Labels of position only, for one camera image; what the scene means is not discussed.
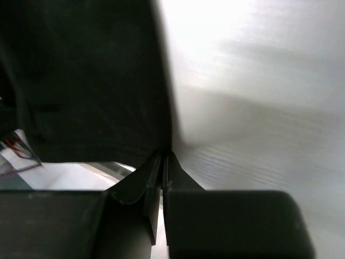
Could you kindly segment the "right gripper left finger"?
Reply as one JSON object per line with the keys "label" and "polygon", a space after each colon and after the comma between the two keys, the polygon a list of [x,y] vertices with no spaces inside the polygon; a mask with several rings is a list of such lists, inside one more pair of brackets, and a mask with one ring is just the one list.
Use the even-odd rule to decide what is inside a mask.
{"label": "right gripper left finger", "polygon": [[92,258],[151,257],[161,186],[162,155],[154,152],[137,170],[108,189]]}

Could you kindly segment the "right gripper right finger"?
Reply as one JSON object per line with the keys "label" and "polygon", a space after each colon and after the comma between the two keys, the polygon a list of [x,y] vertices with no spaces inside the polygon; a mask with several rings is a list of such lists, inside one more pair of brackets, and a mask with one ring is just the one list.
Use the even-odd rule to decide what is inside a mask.
{"label": "right gripper right finger", "polygon": [[205,190],[175,154],[164,160],[163,212],[170,258],[314,258],[293,198],[277,190]]}

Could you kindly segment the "black t shirt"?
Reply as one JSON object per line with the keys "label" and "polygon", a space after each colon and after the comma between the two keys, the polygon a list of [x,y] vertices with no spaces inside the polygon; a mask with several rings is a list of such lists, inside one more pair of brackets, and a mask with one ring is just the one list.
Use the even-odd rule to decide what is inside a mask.
{"label": "black t shirt", "polygon": [[1,66],[43,162],[140,166],[172,149],[151,1],[1,1]]}

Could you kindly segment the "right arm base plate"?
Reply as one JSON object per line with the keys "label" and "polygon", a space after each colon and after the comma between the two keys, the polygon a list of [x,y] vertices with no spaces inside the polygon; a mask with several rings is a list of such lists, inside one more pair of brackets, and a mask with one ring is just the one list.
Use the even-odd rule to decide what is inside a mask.
{"label": "right arm base plate", "polygon": [[42,168],[22,130],[1,138],[1,190],[33,190],[32,174]]}

